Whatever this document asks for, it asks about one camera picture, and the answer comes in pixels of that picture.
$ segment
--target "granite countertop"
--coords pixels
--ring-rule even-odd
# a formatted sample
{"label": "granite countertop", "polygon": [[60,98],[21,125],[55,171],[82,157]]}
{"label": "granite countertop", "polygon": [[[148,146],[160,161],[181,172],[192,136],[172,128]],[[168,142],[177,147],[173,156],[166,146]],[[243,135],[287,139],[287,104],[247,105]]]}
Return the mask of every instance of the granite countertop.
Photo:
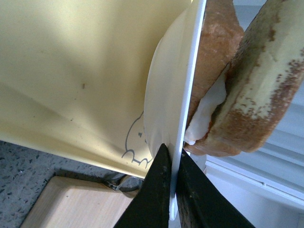
{"label": "granite countertop", "polygon": [[121,173],[0,141],[0,228],[19,227],[54,176],[104,182]]}

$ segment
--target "white plate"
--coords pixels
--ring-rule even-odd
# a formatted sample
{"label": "white plate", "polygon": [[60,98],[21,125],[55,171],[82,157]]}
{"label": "white plate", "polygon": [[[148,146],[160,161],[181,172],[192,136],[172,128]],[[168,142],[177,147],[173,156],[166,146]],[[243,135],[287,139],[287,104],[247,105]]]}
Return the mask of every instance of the white plate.
{"label": "white plate", "polygon": [[144,130],[153,157],[166,144],[172,159],[170,219],[175,219],[176,182],[206,0],[192,4],[168,28],[150,66]]}

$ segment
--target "cartoon drawing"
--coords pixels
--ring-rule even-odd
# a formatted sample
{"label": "cartoon drawing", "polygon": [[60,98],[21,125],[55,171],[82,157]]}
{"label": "cartoon drawing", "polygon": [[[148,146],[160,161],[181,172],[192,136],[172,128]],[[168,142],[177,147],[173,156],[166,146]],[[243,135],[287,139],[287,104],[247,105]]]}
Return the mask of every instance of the cartoon drawing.
{"label": "cartoon drawing", "polygon": [[125,139],[125,153],[122,158],[129,158],[131,163],[147,168],[152,161],[145,135],[143,132],[143,112],[131,125]]}

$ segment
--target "cream cheese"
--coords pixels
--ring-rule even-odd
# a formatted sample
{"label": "cream cheese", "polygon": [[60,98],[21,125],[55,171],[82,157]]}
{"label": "cream cheese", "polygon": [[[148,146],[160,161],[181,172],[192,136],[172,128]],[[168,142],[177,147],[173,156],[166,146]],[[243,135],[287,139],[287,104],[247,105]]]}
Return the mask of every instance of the cream cheese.
{"label": "cream cheese", "polygon": [[193,115],[184,136],[184,141],[189,145],[194,145],[197,140],[203,138],[209,131],[212,113],[226,98],[225,72],[226,71],[224,70],[199,102],[199,106]]}

